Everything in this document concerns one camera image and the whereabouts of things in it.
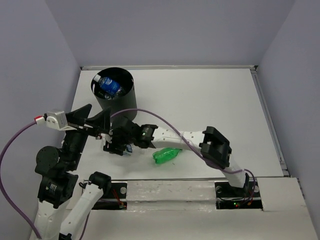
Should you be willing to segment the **clear bottle white-green label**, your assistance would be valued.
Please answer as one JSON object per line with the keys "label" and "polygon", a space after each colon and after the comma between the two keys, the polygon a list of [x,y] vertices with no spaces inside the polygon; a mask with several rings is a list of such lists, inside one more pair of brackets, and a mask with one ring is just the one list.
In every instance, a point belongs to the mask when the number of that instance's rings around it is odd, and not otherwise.
{"label": "clear bottle white-green label", "polygon": [[133,154],[133,148],[131,144],[126,144],[124,146],[123,155],[124,156],[131,156]]}

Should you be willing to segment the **clear bottle blue label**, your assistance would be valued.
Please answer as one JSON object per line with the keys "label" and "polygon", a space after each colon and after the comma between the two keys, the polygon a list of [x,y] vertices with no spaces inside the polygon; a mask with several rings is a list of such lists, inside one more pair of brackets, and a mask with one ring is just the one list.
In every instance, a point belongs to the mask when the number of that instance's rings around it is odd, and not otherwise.
{"label": "clear bottle blue label", "polygon": [[101,77],[96,75],[93,80],[98,83],[102,91],[112,98],[121,97],[126,94],[125,89],[110,77]]}

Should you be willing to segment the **green plastic bottle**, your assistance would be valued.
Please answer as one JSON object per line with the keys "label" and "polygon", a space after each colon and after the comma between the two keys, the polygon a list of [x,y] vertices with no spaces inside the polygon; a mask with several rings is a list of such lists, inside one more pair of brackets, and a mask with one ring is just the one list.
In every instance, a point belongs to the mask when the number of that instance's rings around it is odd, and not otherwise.
{"label": "green plastic bottle", "polygon": [[157,165],[162,165],[176,158],[181,151],[179,148],[166,147],[154,152],[152,158]]}

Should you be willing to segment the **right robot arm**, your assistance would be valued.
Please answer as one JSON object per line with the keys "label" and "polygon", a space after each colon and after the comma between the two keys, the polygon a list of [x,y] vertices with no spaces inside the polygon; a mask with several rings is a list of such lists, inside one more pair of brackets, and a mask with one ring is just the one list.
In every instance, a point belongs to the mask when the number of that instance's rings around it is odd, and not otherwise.
{"label": "right robot arm", "polygon": [[105,152],[119,156],[125,154],[129,145],[140,149],[192,151],[207,166],[223,173],[235,196],[242,196],[249,189],[249,175],[234,160],[230,141],[212,126],[203,131],[179,131],[173,126],[138,125],[119,117],[112,122],[109,133],[102,134],[102,142]]}

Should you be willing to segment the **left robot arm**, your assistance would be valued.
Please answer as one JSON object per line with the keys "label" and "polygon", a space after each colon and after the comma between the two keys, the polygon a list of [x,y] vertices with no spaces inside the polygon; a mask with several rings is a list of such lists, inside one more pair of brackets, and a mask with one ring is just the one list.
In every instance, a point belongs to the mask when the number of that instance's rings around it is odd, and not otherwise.
{"label": "left robot arm", "polygon": [[110,108],[93,117],[89,116],[91,109],[87,104],[69,113],[52,110],[34,119],[37,125],[64,131],[65,136],[61,147],[45,146],[36,155],[35,172],[42,179],[32,240],[73,240],[95,203],[110,194],[111,177],[92,173],[74,209],[64,218],[79,178],[72,172],[79,165],[88,137],[107,134],[111,127]]}

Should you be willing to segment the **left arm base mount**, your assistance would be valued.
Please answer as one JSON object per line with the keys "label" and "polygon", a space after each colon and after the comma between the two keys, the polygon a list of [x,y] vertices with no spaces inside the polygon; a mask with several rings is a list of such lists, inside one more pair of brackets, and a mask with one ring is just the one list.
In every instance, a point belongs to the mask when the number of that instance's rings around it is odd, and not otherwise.
{"label": "left arm base mount", "polygon": [[126,210],[127,182],[113,181],[107,195],[103,195],[93,206],[93,210]]}

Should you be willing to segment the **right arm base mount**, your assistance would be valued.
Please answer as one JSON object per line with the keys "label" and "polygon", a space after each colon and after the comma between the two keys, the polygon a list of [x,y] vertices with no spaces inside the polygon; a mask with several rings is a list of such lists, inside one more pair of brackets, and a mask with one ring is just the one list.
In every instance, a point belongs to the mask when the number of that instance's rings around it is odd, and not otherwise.
{"label": "right arm base mount", "polygon": [[217,210],[236,210],[236,209],[263,209],[259,185],[253,181],[249,182],[248,193],[238,191],[231,187],[227,181],[214,183]]}

